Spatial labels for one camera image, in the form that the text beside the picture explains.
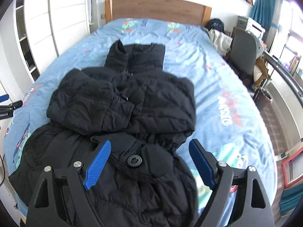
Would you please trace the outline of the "black puffer coat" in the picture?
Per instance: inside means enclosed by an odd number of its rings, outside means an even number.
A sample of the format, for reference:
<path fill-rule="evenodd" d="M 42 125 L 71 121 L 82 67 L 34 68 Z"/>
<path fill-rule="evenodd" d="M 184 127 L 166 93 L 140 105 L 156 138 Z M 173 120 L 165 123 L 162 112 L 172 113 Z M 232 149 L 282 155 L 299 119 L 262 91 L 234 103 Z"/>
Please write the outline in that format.
<path fill-rule="evenodd" d="M 193 84 L 162 70 L 165 45 L 114 42 L 105 65 L 72 69 L 53 92 L 49 123 L 24 145 L 9 181 L 29 204 L 44 167 L 65 169 L 109 141 L 88 195 L 106 226 L 193 226 L 196 182 L 176 150 L 196 124 Z"/>

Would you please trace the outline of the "blue monster-print bed cover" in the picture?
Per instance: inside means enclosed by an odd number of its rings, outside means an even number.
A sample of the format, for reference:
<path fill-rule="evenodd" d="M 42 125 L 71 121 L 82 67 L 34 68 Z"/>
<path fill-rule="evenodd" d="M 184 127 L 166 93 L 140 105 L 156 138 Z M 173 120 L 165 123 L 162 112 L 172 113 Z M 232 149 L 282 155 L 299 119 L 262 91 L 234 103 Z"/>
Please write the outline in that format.
<path fill-rule="evenodd" d="M 275 191 L 273 149 L 260 112 L 247 89 L 212 47 L 204 30 L 154 19 L 110 22 L 66 50 L 48 66 L 25 97 L 24 105 L 17 110 L 7 130 L 5 155 L 10 175 L 20 164 L 28 138 L 36 129 L 49 123 L 47 108 L 65 75 L 72 69 L 104 66 L 110 47 L 117 40 L 124 45 L 165 45 L 162 70 L 186 78 L 193 84 L 195 129 L 176 154 L 186 163 L 196 182 L 198 206 L 195 223 L 213 191 L 204 184 L 190 156 L 189 143 L 193 139 L 197 139 L 217 161 L 224 161 L 232 168 L 254 166 L 271 205 Z M 237 189 L 236 185 L 230 188 L 219 226 L 228 226 Z M 66 186 L 62 190 L 69 222 L 72 226 L 81 226 L 70 191 Z"/>

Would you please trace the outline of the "white sliding wardrobe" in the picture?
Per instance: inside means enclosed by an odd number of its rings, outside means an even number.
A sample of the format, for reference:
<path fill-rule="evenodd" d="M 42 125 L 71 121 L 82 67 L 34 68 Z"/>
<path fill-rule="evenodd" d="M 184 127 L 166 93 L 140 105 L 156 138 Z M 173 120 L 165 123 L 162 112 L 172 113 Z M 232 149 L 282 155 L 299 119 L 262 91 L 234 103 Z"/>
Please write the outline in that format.
<path fill-rule="evenodd" d="M 1 94 L 22 99 L 58 56 L 89 34 L 88 0 L 3 0 Z"/>

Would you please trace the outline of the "long desk by window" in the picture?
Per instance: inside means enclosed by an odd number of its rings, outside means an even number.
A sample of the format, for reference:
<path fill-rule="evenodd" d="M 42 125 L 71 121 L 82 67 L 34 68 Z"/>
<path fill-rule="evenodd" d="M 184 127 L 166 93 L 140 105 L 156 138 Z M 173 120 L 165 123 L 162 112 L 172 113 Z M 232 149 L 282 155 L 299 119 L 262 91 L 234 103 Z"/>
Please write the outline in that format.
<path fill-rule="evenodd" d="M 274 56 L 266 51 L 263 55 L 270 75 L 265 86 L 273 97 L 272 109 L 287 146 L 292 147 L 302 139 L 302 89 Z"/>

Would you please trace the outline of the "wooden headboard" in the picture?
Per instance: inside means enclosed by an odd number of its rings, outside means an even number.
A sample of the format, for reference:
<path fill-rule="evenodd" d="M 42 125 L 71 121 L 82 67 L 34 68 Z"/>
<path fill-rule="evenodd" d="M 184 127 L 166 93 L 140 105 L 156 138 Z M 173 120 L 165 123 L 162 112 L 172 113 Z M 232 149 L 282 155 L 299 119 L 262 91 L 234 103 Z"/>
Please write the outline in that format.
<path fill-rule="evenodd" d="M 184 0 L 105 0 L 106 23 L 116 19 L 157 19 L 206 26 L 212 8 Z"/>

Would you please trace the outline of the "grey desk chair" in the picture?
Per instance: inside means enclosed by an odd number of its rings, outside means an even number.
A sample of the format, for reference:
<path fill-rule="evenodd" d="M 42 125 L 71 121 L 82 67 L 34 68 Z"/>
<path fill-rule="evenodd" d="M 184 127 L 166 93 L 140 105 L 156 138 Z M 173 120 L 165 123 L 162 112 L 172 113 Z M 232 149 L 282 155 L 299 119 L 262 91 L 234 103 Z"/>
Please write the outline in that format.
<path fill-rule="evenodd" d="M 253 72 L 256 60 L 264 52 L 260 40 L 243 29 L 234 27 L 231 50 L 227 57 L 227 63 L 236 71 L 241 80 L 253 81 Z"/>

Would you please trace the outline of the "cream cloth pile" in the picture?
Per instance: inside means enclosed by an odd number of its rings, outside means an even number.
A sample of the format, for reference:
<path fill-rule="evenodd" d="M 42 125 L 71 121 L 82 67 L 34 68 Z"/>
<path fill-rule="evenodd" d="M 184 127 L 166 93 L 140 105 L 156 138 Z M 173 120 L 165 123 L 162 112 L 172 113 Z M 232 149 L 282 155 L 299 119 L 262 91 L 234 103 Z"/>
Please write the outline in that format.
<path fill-rule="evenodd" d="M 232 38 L 216 29 L 208 31 L 211 44 L 221 56 L 225 56 L 231 48 Z"/>

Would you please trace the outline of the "dark blue backpack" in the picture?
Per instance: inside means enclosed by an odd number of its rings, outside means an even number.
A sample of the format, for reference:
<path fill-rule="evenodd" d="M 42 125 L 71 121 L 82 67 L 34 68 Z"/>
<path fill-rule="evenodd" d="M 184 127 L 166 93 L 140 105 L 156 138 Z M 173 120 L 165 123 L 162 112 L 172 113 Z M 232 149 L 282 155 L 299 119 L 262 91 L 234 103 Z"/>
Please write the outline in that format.
<path fill-rule="evenodd" d="M 224 23 L 220 19 L 211 19 L 207 24 L 206 24 L 206 29 L 208 31 L 215 29 L 219 32 L 224 32 Z"/>

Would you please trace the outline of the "white printer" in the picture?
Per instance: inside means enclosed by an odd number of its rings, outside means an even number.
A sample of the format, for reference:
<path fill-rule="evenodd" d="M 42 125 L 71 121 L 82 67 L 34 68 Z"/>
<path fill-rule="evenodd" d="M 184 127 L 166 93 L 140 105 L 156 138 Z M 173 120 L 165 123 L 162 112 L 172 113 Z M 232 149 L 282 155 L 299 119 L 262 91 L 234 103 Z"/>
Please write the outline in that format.
<path fill-rule="evenodd" d="M 262 40 L 265 29 L 250 17 L 238 16 L 237 28 L 247 31 L 255 35 L 259 40 Z"/>

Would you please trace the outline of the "teal curtain right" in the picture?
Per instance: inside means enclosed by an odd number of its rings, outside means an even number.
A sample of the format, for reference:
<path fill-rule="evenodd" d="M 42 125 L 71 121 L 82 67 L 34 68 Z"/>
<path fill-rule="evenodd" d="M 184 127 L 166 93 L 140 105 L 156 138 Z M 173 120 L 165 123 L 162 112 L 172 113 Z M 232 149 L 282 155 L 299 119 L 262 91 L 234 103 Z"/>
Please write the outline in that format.
<path fill-rule="evenodd" d="M 278 30 L 283 0 L 256 0 L 250 18 L 265 29 L 264 38 L 274 36 Z"/>

